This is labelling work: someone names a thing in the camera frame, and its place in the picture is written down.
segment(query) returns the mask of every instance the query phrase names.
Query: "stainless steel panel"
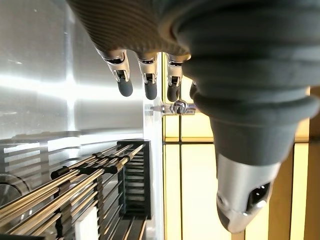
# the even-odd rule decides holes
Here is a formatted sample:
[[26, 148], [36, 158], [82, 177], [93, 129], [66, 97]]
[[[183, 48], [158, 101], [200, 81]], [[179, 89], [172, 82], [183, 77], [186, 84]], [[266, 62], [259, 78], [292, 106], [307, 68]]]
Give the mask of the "stainless steel panel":
[[61, 165], [143, 137], [143, 83], [129, 58], [126, 98], [64, 0], [1, 0], [0, 173], [33, 189]]

